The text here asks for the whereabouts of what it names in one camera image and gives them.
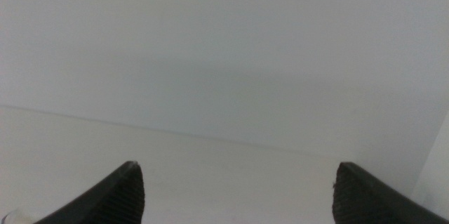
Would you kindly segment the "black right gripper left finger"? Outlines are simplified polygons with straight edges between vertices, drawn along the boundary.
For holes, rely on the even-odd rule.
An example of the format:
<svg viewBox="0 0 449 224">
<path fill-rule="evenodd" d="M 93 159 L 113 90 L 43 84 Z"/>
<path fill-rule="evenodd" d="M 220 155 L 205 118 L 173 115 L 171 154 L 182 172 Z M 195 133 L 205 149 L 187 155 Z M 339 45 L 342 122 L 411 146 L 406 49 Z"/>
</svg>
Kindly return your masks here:
<svg viewBox="0 0 449 224">
<path fill-rule="evenodd" d="M 141 224 L 144 209 L 142 170 L 128 161 L 36 224 Z"/>
</svg>

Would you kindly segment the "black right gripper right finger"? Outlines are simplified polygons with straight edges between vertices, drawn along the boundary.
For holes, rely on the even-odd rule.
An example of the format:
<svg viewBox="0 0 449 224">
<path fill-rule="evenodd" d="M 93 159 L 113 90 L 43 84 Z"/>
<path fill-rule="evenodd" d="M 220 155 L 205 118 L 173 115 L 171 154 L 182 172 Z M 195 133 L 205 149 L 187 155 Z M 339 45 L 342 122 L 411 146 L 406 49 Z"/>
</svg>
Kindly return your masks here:
<svg viewBox="0 0 449 224">
<path fill-rule="evenodd" d="M 332 213 L 337 224 L 448 224 L 353 162 L 338 166 Z"/>
</svg>

